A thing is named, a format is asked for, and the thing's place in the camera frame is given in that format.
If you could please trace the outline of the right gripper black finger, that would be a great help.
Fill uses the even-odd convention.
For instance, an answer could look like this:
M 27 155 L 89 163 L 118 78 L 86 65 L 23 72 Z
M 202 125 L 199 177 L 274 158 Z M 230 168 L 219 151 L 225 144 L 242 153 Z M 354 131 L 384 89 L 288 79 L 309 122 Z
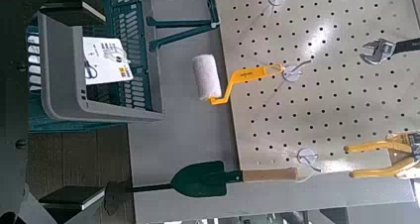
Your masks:
M 67 185 L 37 199 L 26 189 L 11 224 L 87 224 L 103 204 L 105 189 Z
M 67 26 L 104 25 L 106 16 L 98 0 L 16 0 L 13 16 L 28 26 L 37 13 Z

